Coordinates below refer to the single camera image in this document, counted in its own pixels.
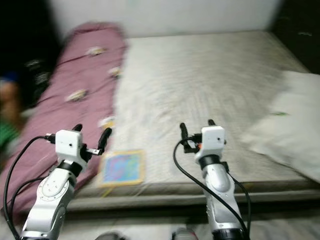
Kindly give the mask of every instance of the person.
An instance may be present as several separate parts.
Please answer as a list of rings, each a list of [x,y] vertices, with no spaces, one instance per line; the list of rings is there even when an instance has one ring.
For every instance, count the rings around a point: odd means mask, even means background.
[[[17,74],[0,77],[0,155],[6,154],[8,145],[16,140],[24,127]]]

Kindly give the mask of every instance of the folded pink blanket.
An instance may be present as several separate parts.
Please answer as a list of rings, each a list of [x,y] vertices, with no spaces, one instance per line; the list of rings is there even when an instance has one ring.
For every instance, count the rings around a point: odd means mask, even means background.
[[[104,48],[105,52],[95,56],[86,55],[93,47]],[[98,122],[113,114],[117,80],[110,74],[110,69],[122,64],[125,50],[125,40],[114,24],[86,23],[72,32],[59,58],[50,87],[42,95],[35,115],[28,121],[22,133],[14,156],[7,162],[0,176],[0,208],[3,207],[3,191],[8,170],[22,148],[33,137],[82,124],[83,142],[88,147],[97,147],[103,131],[98,127]],[[87,91],[83,99],[65,101],[66,97],[81,89]],[[99,161],[99,157],[92,157],[88,169],[77,178],[77,189],[97,174]],[[22,183],[48,175],[56,163],[55,146],[42,139],[35,141],[13,171],[8,200]],[[14,213],[32,207],[38,185],[39,182],[36,182],[18,195]]]

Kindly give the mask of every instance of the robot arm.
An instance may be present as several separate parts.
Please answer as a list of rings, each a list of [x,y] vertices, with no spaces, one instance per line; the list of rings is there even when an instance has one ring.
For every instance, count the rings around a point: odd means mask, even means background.
[[[188,132],[184,123],[180,125],[181,135],[186,139]],[[225,130],[209,120],[209,126],[193,137],[196,144],[191,148],[184,143],[185,153],[195,153],[195,162],[200,165],[205,185],[223,199],[239,216],[240,211],[234,197],[235,183],[228,175],[228,165],[221,162],[226,144]],[[215,240],[243,240],[242,226],[235,215],[214,196],[204,191],[207,202],[207,215]]]
[[[50,134],[55,144],[59,165],[37,188],[36,201],[29,212],[20,238],[22,240],[56,240],[63,225],[67,206],[74,196],[77,176],[87,168],[92,155],[101,155],[112,130],[107,128],[98,149],[87,148],[82,142],[82,126]]]

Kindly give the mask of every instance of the white pillow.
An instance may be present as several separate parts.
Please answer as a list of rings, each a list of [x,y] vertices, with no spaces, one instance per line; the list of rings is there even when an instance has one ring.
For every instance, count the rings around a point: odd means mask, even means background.
[[[252,151],[320,183],[320,75],[285,71],[283,77],[289,89],[242,140]]]

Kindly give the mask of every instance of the mattress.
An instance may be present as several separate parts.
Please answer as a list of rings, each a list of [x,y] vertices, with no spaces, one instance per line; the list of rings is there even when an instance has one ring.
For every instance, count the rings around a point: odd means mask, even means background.
[[[146,37],[127,42],[110,150],[144,150],[144,182],[101,188],[98,175],[78,192],[71,209],[88,208],[84,206],[87,198],[93,208],[204,203],[202,190],[179,172],[172,154],[181,139],[181,122],[194,134],[208,119],[225,128],[222,159],[254,202],[320,198],[319,184],[249,151],[240,141],[283,90],[281,72],[307,71],[270,33]],[[184,154],[181,147],[177,159],[202,179],[193,154]],[[245,200],[238,188],[236,197]]]

